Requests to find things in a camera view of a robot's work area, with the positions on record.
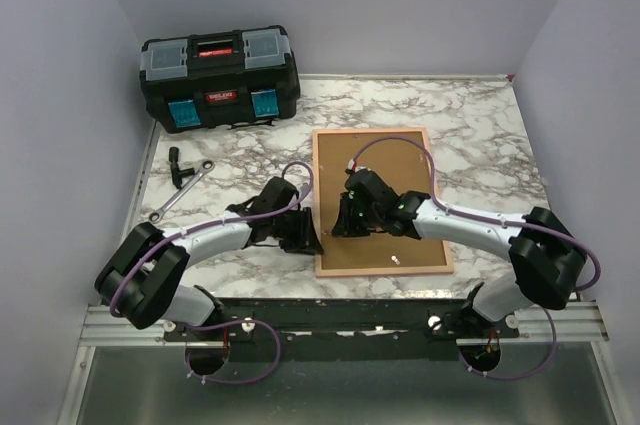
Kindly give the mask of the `pink picture frame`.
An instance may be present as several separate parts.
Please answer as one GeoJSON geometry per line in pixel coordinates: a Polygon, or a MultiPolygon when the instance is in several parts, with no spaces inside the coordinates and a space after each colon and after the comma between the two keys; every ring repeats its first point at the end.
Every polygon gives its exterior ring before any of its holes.
{"type": "Polygon", "coordinates": [[[398,139],[371,143],[391,135],[430,147],[424,128],[316,129],[312,132],[313,218],[324,249],[324,253],[316,257],[317,277],[448,275],[454,272],[449,244],[443,241],[418,241],[377,233],[359,238],[331,235],[338,218],[339,195],[347,180],[345,169],[352,158],[358,165],[374,170],[398,194],[431,190],[430,167],[418,148],[398,139]]]}

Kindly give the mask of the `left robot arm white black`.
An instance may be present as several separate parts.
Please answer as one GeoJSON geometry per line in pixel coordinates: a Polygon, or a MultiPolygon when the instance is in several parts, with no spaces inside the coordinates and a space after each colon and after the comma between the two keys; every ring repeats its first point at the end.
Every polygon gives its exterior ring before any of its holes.
{"type": "Polygon", "coordinates": [[[101,272],[94,288],[101,299],[135,328],[159,320],[185,323],[201,340],[222,325],[222,303],[199,286],[180,284],[188,267],[216,255],[243,250],[273,238],[286,253],[321,255],[311,209],[282,177],[261,193],[226,208],[221,218],[187,229],[161,230],[150,222],[135,226],[101,272]]]}

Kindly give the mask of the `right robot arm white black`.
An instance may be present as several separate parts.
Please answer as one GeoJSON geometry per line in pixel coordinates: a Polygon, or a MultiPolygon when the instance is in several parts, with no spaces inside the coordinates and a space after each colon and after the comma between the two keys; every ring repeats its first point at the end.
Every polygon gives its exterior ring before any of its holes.
{"type": "Polygon", "coordinates": [[[546,208],[535,207],[523,215],[455,209],[427,193],[397,194],[374,171],[362,169],[346,180],[331,234],[352,238],[374,232],[453,242],[510,263],[509,271],[476,286],[466,299],[460,324],[474,337],[532,305],[564,309],[587,258],[564,224],[546,208]]]}

